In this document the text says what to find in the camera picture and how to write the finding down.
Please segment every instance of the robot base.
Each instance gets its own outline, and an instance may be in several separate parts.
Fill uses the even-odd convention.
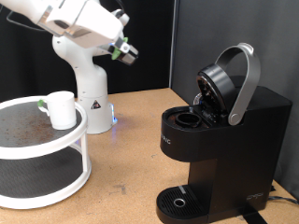
[[[104,133],[116,123],[112,115],[113,104],[108,101],[108,96],[84,98],[79,96],[78,103],[83,106],[88,117],[87,133]]]

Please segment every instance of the wooden table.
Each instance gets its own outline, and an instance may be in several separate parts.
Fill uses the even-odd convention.
[[[0,224],[17,223],[161,223],[156,198],[167,188],[187,184],[189,164],[174,161],[160,150],[161,115],[186,105],[170,89],[109,95],[119,123],[106,133],[88,135],[92,174],[71,197],[32,210],[0,209]],[[292,196],[278,183],[271,195]],[[299,206],[269,202],[260,212],[270,224],[299,223]],[[220,224],[246,224],[233,217]]]

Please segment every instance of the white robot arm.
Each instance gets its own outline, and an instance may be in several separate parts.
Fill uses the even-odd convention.
[[[93,64],[93,56],[112,54],[123,63],[135,61],[138,51],[122,33],[129,17],[122,10],[108,12],[99,0],[0,0],[0,4],[54,34],[55,52],[74,69],[78,103],[88,115],[87,133],[109,130],[117,120],[107,97],[107,74]]]
[[[123,53],[129,46],[120,39],[123,24],[96,0],[0,0],[34,24],[55,36],[66,36],[83,48],[118,43]]]

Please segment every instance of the round tray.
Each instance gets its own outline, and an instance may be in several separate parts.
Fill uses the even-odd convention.
[[[75,103],[77,125],[54,130],[50,118],[37,108],[43,96],[32,96],[0,104],[0,159],[19,160],[50,154],[76,142],[87,130],[87,114]]]

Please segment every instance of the blue led light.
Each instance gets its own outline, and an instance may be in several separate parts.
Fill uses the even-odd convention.
[[[116,123],[118,119],[114,117],[114,105],[111,105],[111,108],[112,108],[112,122]]]

